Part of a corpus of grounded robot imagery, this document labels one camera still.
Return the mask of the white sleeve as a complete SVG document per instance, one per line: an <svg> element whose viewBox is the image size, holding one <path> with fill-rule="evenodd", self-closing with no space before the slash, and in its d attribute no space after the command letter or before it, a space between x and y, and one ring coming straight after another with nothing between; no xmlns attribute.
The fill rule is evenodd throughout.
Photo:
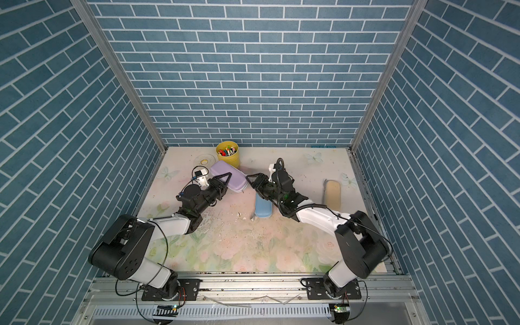
<svg viewBox="0 0 520 325"><path fill-rule="evenodd" d="M255 197L255 216L258 218L269 218L273 214L273 204L270 200L261 198L256 194Z"/></svg>

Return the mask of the white sleeve case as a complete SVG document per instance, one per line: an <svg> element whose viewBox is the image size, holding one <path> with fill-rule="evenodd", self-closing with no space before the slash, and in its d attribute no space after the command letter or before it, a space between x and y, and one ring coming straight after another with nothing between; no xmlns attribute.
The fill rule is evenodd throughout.
<svg viewBox="0 0 520 325"><path fill-rule="evenodd" d="M325 180L323 204L333 211L341 211L341 184L334 180Z"/></svg>

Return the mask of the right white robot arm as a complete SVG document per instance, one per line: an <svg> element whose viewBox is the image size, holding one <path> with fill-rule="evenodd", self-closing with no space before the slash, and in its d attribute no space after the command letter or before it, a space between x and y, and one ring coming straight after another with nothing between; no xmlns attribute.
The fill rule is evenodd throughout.
<svg viewBox="0 0 520 325"><path fill-rule="evenodd" d="M350 282L366 279L391 254L391 245L362 211L341 213L318 204L294 188L295 180L283 161L270 166L270 174L256 173L246 180L257 194L272 202L281 215L314 226L336 238L341 259L324 275L324 287L339 296Z"/></svg>

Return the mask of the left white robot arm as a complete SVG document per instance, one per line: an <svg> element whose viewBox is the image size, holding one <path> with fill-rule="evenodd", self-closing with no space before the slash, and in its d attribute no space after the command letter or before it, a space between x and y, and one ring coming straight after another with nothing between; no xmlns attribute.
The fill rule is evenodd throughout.
<svg viewBox="0 0 520 325"><path fill-rule="evenodd" d="M161 238L192 234L202 223L204 210L223 199L231 178L230 172L214 176L204 190L197 184L187 185L177 195L180 209L170 217L142 221L132 215L119 216L92 249L89 263L118 280L153 288L163 299L173 298L179 287L177 274L164 262L149 260L149 246Z"/></svg>

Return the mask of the clear tape roll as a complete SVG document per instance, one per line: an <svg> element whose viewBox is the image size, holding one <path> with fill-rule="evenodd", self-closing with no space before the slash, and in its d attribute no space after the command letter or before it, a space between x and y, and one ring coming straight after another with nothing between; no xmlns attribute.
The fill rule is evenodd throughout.
<svg viewBox="0 0 520 325"><path fill-rule="evenodd" d="M212 154L201 154L194 158L193 163L195 165L204 166L210 168L217 162L217 159Z"/></svg>

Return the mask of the yellow pen cup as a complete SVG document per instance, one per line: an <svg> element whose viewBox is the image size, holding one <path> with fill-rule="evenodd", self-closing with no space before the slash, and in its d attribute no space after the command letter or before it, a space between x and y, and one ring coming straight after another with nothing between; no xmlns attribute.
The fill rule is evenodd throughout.
<svg viewBox="0 0 520 325"><path fill-rule="evenodd" d="M215 149L219 161L239 169L241 165L239 147L236 142L225 141L217 145Z"/></svg>

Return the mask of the aluminium front rail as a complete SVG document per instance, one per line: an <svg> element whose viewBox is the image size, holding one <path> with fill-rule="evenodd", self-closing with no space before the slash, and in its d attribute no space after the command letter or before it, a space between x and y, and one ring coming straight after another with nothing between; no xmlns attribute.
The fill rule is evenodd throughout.
<svg viewBox="0 0 520 325"><path fill-rule="evenodd" d="M342 293L327 293L321 274L237 274L182 272L176 296L160 298L152 289L138 291L137 283L96 278L83 301L84 306L166 305L172 303L216 303L248 306L253 303L416 303L417 290L410 276L375 273L350 282Z"/></svg>

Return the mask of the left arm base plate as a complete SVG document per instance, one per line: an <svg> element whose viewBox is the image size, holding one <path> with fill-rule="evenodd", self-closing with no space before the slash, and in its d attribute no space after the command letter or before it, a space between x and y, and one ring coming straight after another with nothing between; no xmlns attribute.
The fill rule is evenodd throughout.
<svg viewBox="0 0 520 325"><path fill-rule="evenodd" d="M201 280L195 278L175 279L162 288L147 286L142 295L142 301L195 301Z"/></svg>

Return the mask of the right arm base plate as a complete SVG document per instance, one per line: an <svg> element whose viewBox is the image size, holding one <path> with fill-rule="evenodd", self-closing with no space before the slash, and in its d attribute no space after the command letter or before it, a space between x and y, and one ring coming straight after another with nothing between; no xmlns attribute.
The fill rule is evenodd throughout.
<svg viewBox="0 0 520 325"><path fill-rule="evenodd" d="M344 287L336 286L328 278L302 278L300 283L305 288L309 300L362 298L357 280L348 282Z"/></svg>

